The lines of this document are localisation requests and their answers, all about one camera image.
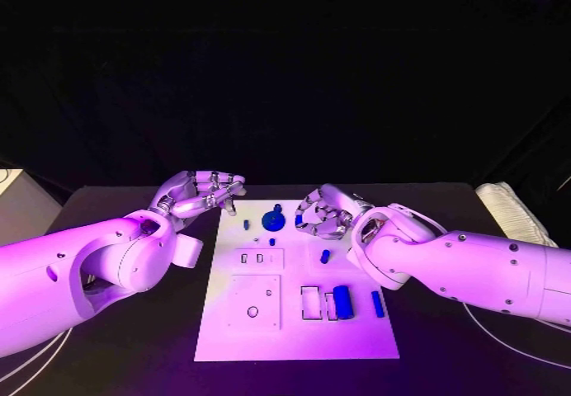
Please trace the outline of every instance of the white cable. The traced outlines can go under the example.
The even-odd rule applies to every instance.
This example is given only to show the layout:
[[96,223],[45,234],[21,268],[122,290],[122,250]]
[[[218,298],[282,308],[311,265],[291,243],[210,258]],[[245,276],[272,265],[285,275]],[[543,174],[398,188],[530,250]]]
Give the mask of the white cable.
[[530,357],[532,359],[535,359],[536,361],[542,361],[543,363],[548,363],[549,365],[556,365],[558,367],[562,367],[564,369],[569,369],[571,370],[571,366],[568,365],[562,365],[559,363],[555,363],[554,361],[546,361],[545,359],[541,359],[538,356],[529,355],[528,353],[522,352],[519,349],[515,349],[512,346],[509,346],[490,332],[489,330],[484,328],[483,324],[479,322],[479,320],[474,318],[473,316],[473,312],[470,311],[470,309],[467,308],[467,305],[464,303],[461,303],[464,305],[467,314],[470,315],[470,317],[473,318],[473,321],[476,322],[476,324],[479,325],[479,327],[481,328],[481,330],[486,332],[486,334],[506,347],[509,348],[512,351],[518,352],[519,354],[522,354],[526,357]]
[[3,377],[0,378],[0,382],[9,379],[40,356],[42,354],[50,349],[50,346],[56,343],[58,339],[63,336],[65,332],[60,332],[58,336],[50,340],[50,343],[45,346],[45,349]]
[[543,323],[546,326],[549,326],[551,328],[556,328],[558,330],[561,330],[562,332],[568,332],[571,334],[571,330],[568,328],[562,328],[561,326],[558,326],[556,324],[552,324],[549,322],[546,322],[545,320],[539,320],[535,319],[539,323]]
[[50,364],[50,361],[53,360],[53,358],[56,357],[56,354],[59,353],[59,350],[62,349],[62,346],[65,344],[65,342],[68,341],[68,337],[69,334],[72,333],[72,328],[68,330],[68,333],[65,334],[65,338],[62,343],[59,344],[58,349],[53,351],[53,354],[50,355],[50,358],[47,359],[47,361],[45,362],[45,365],[39,368],[39,370],[36,371],[36,374],[30,377],[30,379],[20,385],[20,387],[9,394],[9,396],[14,396],[14,394],[24,388],[24,386],[32,382],[32,380],[39,376],[39,373],[42,373],[45,367]]

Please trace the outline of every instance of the black table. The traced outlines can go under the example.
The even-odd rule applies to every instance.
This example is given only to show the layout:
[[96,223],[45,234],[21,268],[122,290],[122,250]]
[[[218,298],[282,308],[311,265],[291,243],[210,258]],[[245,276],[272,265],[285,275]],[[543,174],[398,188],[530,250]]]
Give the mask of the black table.
[[[450,230],[503,235],[466,184],[343,187],[375,205],[409,206]],[[314,188],[249,186],[245,198],[301,199]],[[154,191],[154,187],[82,188],[50,232],[145,208]],[[507,350],[483,333],[461,304],[438,297],[414,279],[401,290],[383,291],[399,360],[195,363],[219,215],[219,210],[209,211],[184,231],[205,242],[196,268],[171,266],[148,292],[120,301],[73,328],[56,359],[19,395],[571,394],[571,370]],[[529,319],[481,309],[473,312],[509,344],[571,364],[568,334]],[[37,350],[0,359],[0,377]],[[0,384],[0,394],[26,381],[45,359]]]

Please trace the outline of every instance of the white board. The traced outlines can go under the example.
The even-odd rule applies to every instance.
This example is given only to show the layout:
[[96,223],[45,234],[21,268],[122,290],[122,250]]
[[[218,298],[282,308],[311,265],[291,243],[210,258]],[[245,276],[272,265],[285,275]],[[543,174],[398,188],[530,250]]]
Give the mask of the white board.
[[[272,233],[262,228],[262,215],[277,203],[285,226]],[[378,318],[372,303],[370,292],[381,287],[344,258],[349,235],[326,241],[297,232],[297,205],[297,200],[238,200],[238,215],[220,213],[195,361],[398,358],[386,307]],[[306,221],[316,220],[310,212]],[[323,249],[330,250],[327,264],[319,260]],[[355,318],[347,320],[331,320],[330,292],[339,285],[350,290]],[[304,299],[303,286],[319,288],[319,307],[316,289]],[[321,310],[321,319],[303,319],[303,301]]]

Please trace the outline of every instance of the white robotic arm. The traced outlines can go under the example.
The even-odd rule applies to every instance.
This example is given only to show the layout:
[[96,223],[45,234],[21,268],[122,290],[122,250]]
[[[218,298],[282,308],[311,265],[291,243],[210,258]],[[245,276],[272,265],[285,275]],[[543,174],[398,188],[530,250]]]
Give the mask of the white robotic arm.
[[[398,204],[373,208],[331,185],[311,194],[314,199],[300,205],[295,227],[321,238],[340,238],[352,229],[347,258],[382,287],[396,290],[414,276],[450,299],[503,314],[571,323],[571,251],[476,233],[447,233],[414,210]],[[317,214],[324,210],[329,217],[320,215],[323,223],[306,224],[301,215],[314,202]],[[443,235],[437,237],[418,218]],[[336,222],[336,229],[327,222]]]
[[[177,232],[216,206],[235,214],[244,182],[220,172],[180,172],[147,210],[0,247],[0,357],[153,288],[170,263],[193,267],[202,242]],[[82,274],[94,281],[83,284]]]

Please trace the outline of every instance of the black wall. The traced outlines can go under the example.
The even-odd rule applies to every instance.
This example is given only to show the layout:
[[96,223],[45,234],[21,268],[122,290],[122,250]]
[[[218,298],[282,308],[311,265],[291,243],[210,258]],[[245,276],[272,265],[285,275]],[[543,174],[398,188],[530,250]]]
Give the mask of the black wall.
[[545,205],[569,175],[565,2],[0,7],[0,159],[63,195],[218,169]]

